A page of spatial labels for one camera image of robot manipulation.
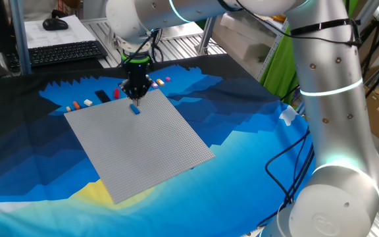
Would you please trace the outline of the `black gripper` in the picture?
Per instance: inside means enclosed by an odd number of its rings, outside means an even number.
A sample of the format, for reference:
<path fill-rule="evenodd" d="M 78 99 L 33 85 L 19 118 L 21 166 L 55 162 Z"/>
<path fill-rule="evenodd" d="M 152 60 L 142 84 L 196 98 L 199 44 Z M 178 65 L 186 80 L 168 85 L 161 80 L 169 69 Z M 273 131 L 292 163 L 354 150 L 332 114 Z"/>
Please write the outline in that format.
<path fill-rule="evenodd" d="M 153 84 L 152 79 L 146 77 L 147 64 L 128 62 L 124 64 L 124 70 L 127 73 L 128 79 L 121 82 L 119 87 L 132 100 L 134 105 L 139 106 L 140 101 Z M 134 86 L 140 86 L 138 93 Z"/>

